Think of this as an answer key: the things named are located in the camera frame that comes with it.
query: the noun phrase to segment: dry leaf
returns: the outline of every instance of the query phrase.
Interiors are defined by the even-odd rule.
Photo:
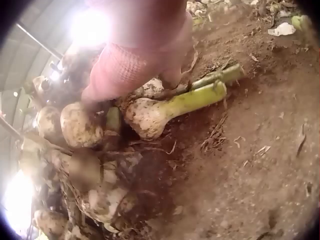
[[[173,215],[179,215],[183,212],[183,207],[182,206],[178,206],[176,207],[176,209],[173,212]]]
[[[249,56],[252,58],[253,61],[259,62],[259,60],[255,56],[253,56],[252,53]]]

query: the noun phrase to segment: garlic stalk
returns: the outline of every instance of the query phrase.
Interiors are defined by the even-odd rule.
[[[169,120],[222,100],[227,94],[224,83],[206,85],[168,101],[136,99],[126,110],[125,121],[143,139],[159,137]]]
[[[179,85],[176,89],[169,91],[157,92],[153,95],[152,99],[164,100],[183,94],[188,91],[195,90],[197,88],[206,86],[216,81],[221,81],[225,84],[231,84],[232,82],[239,80],[245,76],[244,70],[240,64],[232,65],[224,70],[218,70],[210,72],[203,76],[201,79],[192,83],[191,87],[186,85]]]

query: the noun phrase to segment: garlic bulb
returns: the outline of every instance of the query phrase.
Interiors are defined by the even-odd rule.
[[[169,120],[222,100],[227,94],[224,83],[209,84],[173,97],[169,101],[139,98],[125,112],[125,121],[143,139],[159,137]]]
[[[68,220],[61,213],[50,210],[38,210],[35,212],[35,221],[37,227],[51,239],[63,234]]]
[[[94,147],[101,142],[103,129],[87,116],[81,103],[67,105],[60,118],[63,136],[72,147]]]
[[[56,143],[62,137],[60,112],[55,107],[46,106],[40,110],[36,118],[39,136]]]

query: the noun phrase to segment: soil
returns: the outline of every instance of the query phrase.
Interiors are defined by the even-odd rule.
[[[268,35],[253,12],[239,4],[195,31],[189,78],[230,57],[248,77],[228,87],[227,108],[169,122],[162,143],[170,152],[176,141],[172,154],[144,155],[136,185],[149,186],[153,215],[136,239],[292,239],[318,207],[319,52],[298,32]]]

